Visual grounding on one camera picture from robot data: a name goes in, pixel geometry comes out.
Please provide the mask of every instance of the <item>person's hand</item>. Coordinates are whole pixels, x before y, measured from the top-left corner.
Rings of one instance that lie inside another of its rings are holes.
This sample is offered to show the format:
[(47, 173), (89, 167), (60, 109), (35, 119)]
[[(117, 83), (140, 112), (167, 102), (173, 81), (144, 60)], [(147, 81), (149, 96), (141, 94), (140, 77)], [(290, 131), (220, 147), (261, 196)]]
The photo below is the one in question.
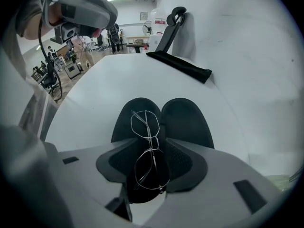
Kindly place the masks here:
[[(54, 24), (56, 22), (58, 22), (59, 20), (62, 19), (62, 12), (61, 12), (61, 4), (56, 2), (53, 5), (51, 5), (49, 7), (49, 13), (48, 13), (48, 17), (49, 17), (49, 22), (51, 24)], [(93, 37), (97, 38), (100, 36), (101, 32), (103, 30), (101, 28), (97, 28), (94, 33), (93, 33)]]
[(101, 28), (95, 30), (93, 33), (93, 37), (95, 37), (95, 38), (99, 37), (102, 31), (103, 31), (103, 29), (101, 29)]
[(56, 2), (48, 8), (48, 21), (55, 24), (62, 19), (61, 4)]

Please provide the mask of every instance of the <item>person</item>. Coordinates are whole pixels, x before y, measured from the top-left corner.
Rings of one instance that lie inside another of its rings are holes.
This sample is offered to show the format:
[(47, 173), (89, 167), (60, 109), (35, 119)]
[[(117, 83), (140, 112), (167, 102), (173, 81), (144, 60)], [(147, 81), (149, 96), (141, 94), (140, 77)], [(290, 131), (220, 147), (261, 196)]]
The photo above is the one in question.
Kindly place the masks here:
[(63, 56), (61, 54), (59, 55), (59, 59), (62, 64), (66, 65), (65, 59), (63, 58)]
[(41, 66), (42, 66), (43, 70), (46, 72), (47, 65), (43, 61), (41, 61)]
[(95, 65), (92, 54), (89, 52), (85, 40), (82, 36), (75, 36), (71, 39), (74, 51), (77, 54), (77, 57), (80, 60), (81, 67), (83, 70), (86, 68), (86, 60), (90, 63), (91, 67)]
[[(1, 45), (4, 53), (7, 55), (9, 63), (3, 67), (14, 67), (20, 78), (25, 81), (32, 89), (33, 96), (30, 98), (26, 108), (21, 114), (18, 126), (30, 133), (45, 140), (46, 133), (50, 123), (57, 111), (58, 106), (55, 101), (42, 89), (37, 82), (26, 72), (26, 63), (21, 54), (17, 41), (17, 34), (28, 40), (38, 39), (38, 26), (41, 19), (40, 0), (27, 0), (16, 11), (10, 20), (7, 20), (7, 26), (3, 30)], [(48, 20), (55, 24), (62, 19), (61, 4), (55, 2), (49, 6)], [(41, 27), (41, 36), (47, 34), (52, 28), (45, 23)], [(93, 37), (98, 37), (101, 29), (96, 29)]]
[(45, 73), (43, 73), (37, 66), (34, 67), (34, 69), (39, 73), (41, 76), (43, 76)]
[(51, 48), (51, 46), (47, 47), (49, 52), (47, 54), (47, 57), (50, 59), (51, 62), (53, 62), (53, 66), (55, 70), (59, 73), (62, 71), (61, 61), (58, 58), (57, 52)]
[[(110, 38), (113, 54), (116, 53), (115, 45), (117, 46), (117, 52), (120, 51), (118, 31), (119, 31), (119, 26), (116, 23), (112, 27), (107, 29), (107, 35), (108, 35), (108, 38)], [(114, 40), (115, 37), (118, 37), (117, 44), (115, 44), (115, 40)]]

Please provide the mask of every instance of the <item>white wall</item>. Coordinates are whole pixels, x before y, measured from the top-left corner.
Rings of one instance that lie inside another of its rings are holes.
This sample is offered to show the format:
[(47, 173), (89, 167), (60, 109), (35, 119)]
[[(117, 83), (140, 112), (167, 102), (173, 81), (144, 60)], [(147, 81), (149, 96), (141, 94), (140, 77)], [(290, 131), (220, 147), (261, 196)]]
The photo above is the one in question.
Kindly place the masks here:
[[(303, 38), (280, 0), (158, 0), (157, 6), (167, 14), (187, 8), (173, 54), (213, 71), (251, 166), (264, 175), (295, 172), (304, 153)], [(221, 114), (216, 105), (214, 111)], [(233, 138), (217, 136), (215, 148)]]
[[(42, 36), (41, 40), (42, 40), (42, 42), (44, 42), (44, 41), (46, 41), (46, 40), (48, 40), (48, 39), (50, 39), (52, 37), (55, 37), (55, 32), (54, 32), (53, 29), (50, 30), (44, 36)], [(19, 47), (20, 47), (21, 54), (24, 54), (27, 51), (29, 51), (30, 49), (32, 49), (34, 47), (37, 47), (39, 45), (38, 39), (36, 39), (36, 40), (27, 40), (24, 37), (20, 37), (20, 36), (17, 36), (17, 39), (18, 39), (18, 44), (19, 44)]]
[[(117, 0), (112, 2), (117, 8), (118, 17), (116, 23), (120, 29), (123, 29), (123, 34), (126, 37), (129, 36), (143, 36), (143, 23), (145, 21), (140, 20), (140, 13), (147, 12), (148, 20), (150, 20), (150, 12), (155, 8), (155, 4), (151, 1), (134, 1), (134, 0)], [(106, 38), (106, 30), (102, 32), (104, 38)]]
[[(60, 48), (64, 47), (66, 43), (60, 45), (58, 43), (55, 43), (51, 41), (50, 39), (42, 42), (44, 50), (46, 51), (46, 54), (48, 54), (48, 46), (51, 46), (53, 50), (57, 51)], [(26, 53), (23, 54), (24, 61), (26, 62), (26, 71), (29, 75), (32, 75), (33, 73), (33, 67), (40, 67), (41, 61), (45, 63), (45, 58), (43, 56), (43, 53), (41, 49), (36, 50), (38, 45), (35, 45), (32, 49), (28, 50)]]

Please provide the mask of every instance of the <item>black foam pad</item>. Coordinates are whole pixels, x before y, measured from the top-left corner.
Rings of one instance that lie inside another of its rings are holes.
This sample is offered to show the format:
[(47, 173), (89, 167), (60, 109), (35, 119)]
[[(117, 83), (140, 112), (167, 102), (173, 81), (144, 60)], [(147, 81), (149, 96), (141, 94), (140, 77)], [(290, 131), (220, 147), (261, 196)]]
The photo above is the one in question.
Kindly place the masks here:
[(166, 140), (164, 153), (170, 176), (167, 193), (190, 191), (205, 178), (208, 165), (203, 156), (171, 139)]
[[(153, 112), (158, 119), (160, 119), (160, 117), (161, 117), (161, 111), (153, 101), (146, 99), (146, 98), (136, 98), (136, 99), (129, 101), (127, 104), (124, 105), (122, 111), (120, 112), (120, 114), (118, 116), (118, 119), (116, 121), (114, 130), (113, 130), (111, 143), (121, 141), (124, 139), (138, 137), (138, 135), (136, 135), (131, 129), (131, 123), (130, 123), (131, 116), (133, 115), (132, 111), (139, 112), (139, 111), (143, 111), (143, 110)], [(148, 122), (150, 124), (153, 124), (152, 127), (149, 124), (149, 126), (151, 128), (157, 127), (157, 126), (155, 126), (156, 122), (153, 119), (151, 121), (149, 121), (149, 119), (148, 119)], [(147, 134), (146, 127), (143, 127), (142, 122), (133, 121), (133, 124), (134, 124), (134, 126), (133, 126), (134, 129), (139, 129), (139, 134), (141, 134), (142, 136)]]
[(161, 111), (166, 138), (178, 139), (214, 149), (211, 132), (204, 115), (191, 100), (177, 98)]

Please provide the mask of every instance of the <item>glasses lens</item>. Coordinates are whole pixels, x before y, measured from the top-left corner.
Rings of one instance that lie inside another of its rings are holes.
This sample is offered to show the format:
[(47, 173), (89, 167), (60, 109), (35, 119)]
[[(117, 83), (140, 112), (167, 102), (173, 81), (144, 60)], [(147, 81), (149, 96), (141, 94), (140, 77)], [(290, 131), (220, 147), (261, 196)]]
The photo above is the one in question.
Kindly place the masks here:
[(159, 125), (155, 115), (153, 115), (150, 112), (138, 112), (131, 119), (133, 131), (138, 135), (147, 138), (149, 137), (147, 132), (147, 126), (145, 125), (145, 123), (139, 120), (138, 117), (140, 117), (143, 121), (148, 123), (151, 132), (151, 137), (156, 136), (159, 130)]
[(169, 180), (169, 169), (163, 152), (154, 150), (146, 152), (135, 165), (137, 182), (148, 189), (165, 186)]

